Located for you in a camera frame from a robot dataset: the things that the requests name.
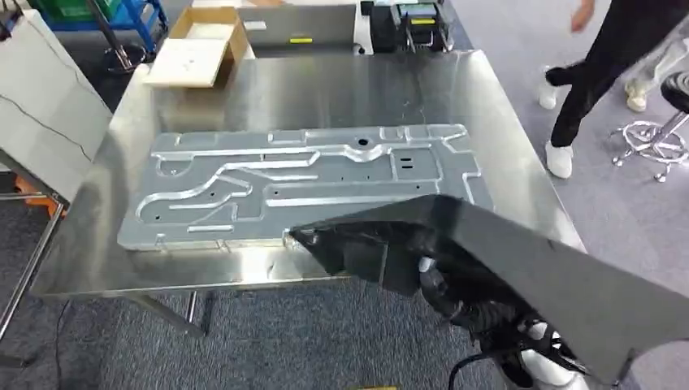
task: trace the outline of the chrome stool base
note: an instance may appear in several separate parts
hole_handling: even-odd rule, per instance
[[[663,172],[653,176],[659,183],[665,183],[673,164],[683,163],[689,158],[689,150],[684,139],[676,133],[677,129],[689,119],[689,115],[678,112],[666,124],[637,120],[611,135],[622,134],[629,149],[613,158],[615,167],[621,167],[633,154],[665,165]]]

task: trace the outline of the white robot part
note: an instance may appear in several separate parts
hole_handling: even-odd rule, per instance
[[[534,340],[540,340],[547,327],[547,323],[537,323],[527,334]],[[553,337],[559,337],[557,332],[553,333]],[[524,369],[531,374],[540,390],[589,390],[583,375],[559,366],[533,349],[522,351],[521,359]]]

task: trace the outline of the green crate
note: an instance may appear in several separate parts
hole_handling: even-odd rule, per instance
[[[84,0],[33,0],[54,22],[88,22],[93,20]],[[115,16],[120,0],[96,0],[108,20]]]

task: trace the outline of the open cardboard box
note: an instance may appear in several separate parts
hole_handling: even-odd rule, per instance
[[[170,30],[146,83],[223,88],[247,46],[244,25],[234,8],[187,7]]]

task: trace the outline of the yellow label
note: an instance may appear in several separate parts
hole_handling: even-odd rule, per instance
[[[411,24],[436,24],[435,19],[412,19]]]
[[[289,38],[289,43],[313,43],[313,38]]]

